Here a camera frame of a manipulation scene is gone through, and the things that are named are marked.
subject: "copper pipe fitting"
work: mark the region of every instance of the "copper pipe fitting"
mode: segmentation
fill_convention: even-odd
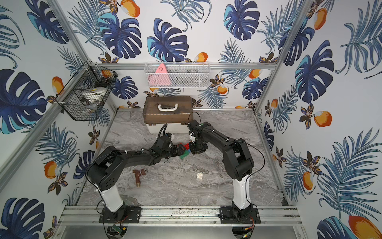
[[[137,187],[141,186],[141,182],[139,180],[139,177],[141,175],[146,175],[147,174],[147,170],[146,169],[141,169],[139,171],[139,170],[134,169],[133,173],[135,174],[135,185],[137,185]]]

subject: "wire basket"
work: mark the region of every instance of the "wire basket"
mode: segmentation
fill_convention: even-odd
[[[150,88],[205,88],[210,85],[209,62],[165,62],[167,73],[156,73],[163,62],[146,62]]]
[[[118,74],[105,67],[89,66],[87,63],[84,63],[71,79],[77,74],[81,76],[73,89],[63,100],[56,101],[73,120],[97,120]]]

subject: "white box handle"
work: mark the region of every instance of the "white box handle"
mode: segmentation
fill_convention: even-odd
[[[164,109],[164,108],[162,108],[162,105],[161,105],[161,104],[158,105],[158,109],[159,109],[160,111],[162,111],[162,112],[171,112],[171,111],[175,111],[175,110],[177,110],[177,108],[178,108],[178,104],[175,104],[175,107],[174,107],[174,108],[171,108],[171,109]]]

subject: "white wire basket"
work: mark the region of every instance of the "white wire basket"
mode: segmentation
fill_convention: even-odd
[[[156,73],[162,63],[167,73]],[[150,88],[205,88],[210,71],[209,62],[146,62],[144,67]]]

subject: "robotic arm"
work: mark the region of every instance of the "robotic arm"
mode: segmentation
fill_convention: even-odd
[[[254,166],[248,146],[243,139],[230,139],[216,131],[208,122],[202,124],[192,120],[188,128],[190,130],[189,143],[191,152],[195,155],[203,153],[207,148],[207,142],[213,144],[223,153],[223,163],[227,174],[233,180],[233,216],[237,221],[242,221],[252,211],[252,204],[247,191],[249,184],[247,178]],[[86,169],[87,179],[97,187],[106,208],[104,217],[112,218],[118,222],[126,215],[126,205],[122,201],[116,186],[116,182],[125,167],[137,165],[154,165],[161,159],[182,155],[186,148],[182,145],[173,145],[171,134],[158,134],[154,145],[140,151],[123,151],[107,147]]]

